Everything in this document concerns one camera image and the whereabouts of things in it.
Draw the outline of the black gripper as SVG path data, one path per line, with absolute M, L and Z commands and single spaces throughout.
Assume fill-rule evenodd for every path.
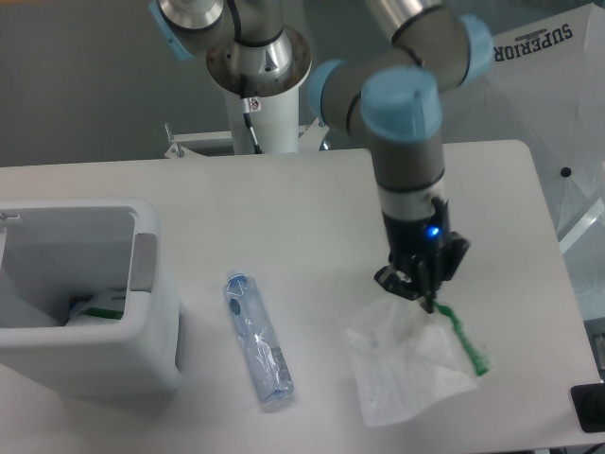
M 470 241 L 451 230 L 449 213 L 442 219 L 422 218 L 402 221 L 383 213 L 389 242 L 389 260 L 395 263 L 376 272 L 374 280 L 386 292 L 407 300 L 423 298 L 422 308 L 435 312 L 436 293 L 433 284 L 450 281 L 470 248 Z

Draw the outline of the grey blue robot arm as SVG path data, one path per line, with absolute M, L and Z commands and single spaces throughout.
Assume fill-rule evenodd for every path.
M 299 88 L 313 115 L 372 157 L 389 259 L 375 274 L 386 291 L 436 306 L 469 242 L 450 228 L 444 191 L 441 94 L 479 77 L 493 36 L 474 15 L 442 1 L 371 1 L 389 50 L 367 61 L 311 63 L 281 1 L 153 1 L 173 52 L 203 55 L 228 106 L 234 151 L 299 147 Z

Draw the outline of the white metal robot base frame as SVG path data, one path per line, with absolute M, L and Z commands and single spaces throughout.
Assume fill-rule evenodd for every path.
M 310 125 L 299 126 L 299 152 L 310 153 L 332 149 L 333 144 L 327 138 L 329 131 L 329 128 L 318 119 Z M 210 157 L 234 155 L 233 138 L 229 131 L 174 134 L 169 124 L 165 122 L 164 134 L 167 141 L 164 157 L 168 159 L 194 154 Z

